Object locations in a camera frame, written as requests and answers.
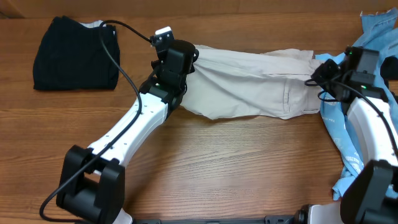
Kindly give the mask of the beige shorts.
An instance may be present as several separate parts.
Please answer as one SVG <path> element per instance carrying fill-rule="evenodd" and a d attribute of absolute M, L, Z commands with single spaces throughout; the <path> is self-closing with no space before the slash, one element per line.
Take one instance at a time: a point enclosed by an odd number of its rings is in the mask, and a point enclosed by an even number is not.
<path fill-rule="evenodd" d="M 319 87 L 304 83 L 321 65 L 313 51 L 250 54 L 197 45 L 181 106 L 209 119 L 270 116 L 290 119 L 320 110 Z"/>

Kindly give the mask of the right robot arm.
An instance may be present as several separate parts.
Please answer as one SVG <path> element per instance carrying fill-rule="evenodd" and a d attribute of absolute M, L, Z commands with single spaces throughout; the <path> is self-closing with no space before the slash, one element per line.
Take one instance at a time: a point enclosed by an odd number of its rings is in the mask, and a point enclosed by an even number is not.
<path fill-rule="evenodd" d="M 357 175 L 339 202 L 304 206 L 290 223 L 397 223 L 397 131 L 378 60 L 375 50 L 347 47 L 341 63 L 328 59 L 305 82 L 322 89 L 325 124 Z"/>

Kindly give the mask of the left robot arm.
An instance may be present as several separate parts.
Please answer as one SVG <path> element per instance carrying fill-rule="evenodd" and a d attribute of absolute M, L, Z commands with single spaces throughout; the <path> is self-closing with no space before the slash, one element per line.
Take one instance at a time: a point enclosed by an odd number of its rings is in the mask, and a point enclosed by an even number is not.
<path fill-rule="evenodd" d="M 56 204 L 80 223 L 133 223 L 123 210 L 126 167 L 187 90 L 187 75 L 199 55 L 195 46 L 175 40 L 171 32 L 153 36 L 152 45 L 159 59 L 131 108 L 99 140 L 86 149 L 73 146 L 65 156 Z"/>

